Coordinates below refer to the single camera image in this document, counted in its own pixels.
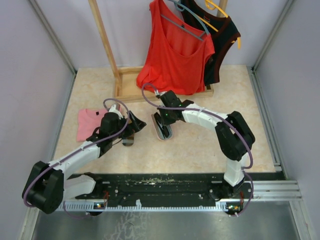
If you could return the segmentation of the plaid brown glasses case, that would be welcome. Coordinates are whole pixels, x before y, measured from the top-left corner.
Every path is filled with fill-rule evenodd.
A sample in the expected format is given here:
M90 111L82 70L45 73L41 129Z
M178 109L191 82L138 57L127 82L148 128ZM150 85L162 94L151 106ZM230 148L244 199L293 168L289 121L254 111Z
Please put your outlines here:
M133 133L130 136L122 138L122 145L125 147L130 147L134 144L135 142L135 134Z

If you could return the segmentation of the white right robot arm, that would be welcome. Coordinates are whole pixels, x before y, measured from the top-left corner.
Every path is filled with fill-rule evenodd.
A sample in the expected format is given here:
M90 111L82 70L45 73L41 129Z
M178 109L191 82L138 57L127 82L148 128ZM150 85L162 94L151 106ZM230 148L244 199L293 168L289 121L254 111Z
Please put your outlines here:
M235 198L241 192L244 182L244 167L250 158L253 165L251 149L256 138L238 111L230 114L218 113L201 107L191 100L181 101L173 91L155 91L155 96L162 105L158 112L152 114L152 120L161 140L173 136L171 125L177 121L196 124L215 131L220 149L226 156L226 171L223 180L223 192L229 198Z

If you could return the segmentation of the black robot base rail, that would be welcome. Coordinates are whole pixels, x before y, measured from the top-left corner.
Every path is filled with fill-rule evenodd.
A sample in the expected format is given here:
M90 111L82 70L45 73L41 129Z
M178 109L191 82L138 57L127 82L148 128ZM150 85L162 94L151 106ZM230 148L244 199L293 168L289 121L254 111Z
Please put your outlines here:
M240 213L253 197L245 177L232 187L221 173L97 174L98 188L76 200L92 201L92 213L106 211L223 211Z

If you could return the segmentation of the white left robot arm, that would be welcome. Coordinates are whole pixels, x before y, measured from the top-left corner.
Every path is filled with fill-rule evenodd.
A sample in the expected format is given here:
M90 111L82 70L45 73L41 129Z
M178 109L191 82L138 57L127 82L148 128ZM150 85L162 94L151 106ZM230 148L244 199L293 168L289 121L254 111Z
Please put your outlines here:
M90 172L74 178L71 176L106 154L115 140L130 137L146 125L132 112L128 117L107 112L100 126L80 147L59 159L48 163L38 161L33 165L22 192L24 204L51 214L66 200L84 195L95 199L101 197L104 186L99 176Z

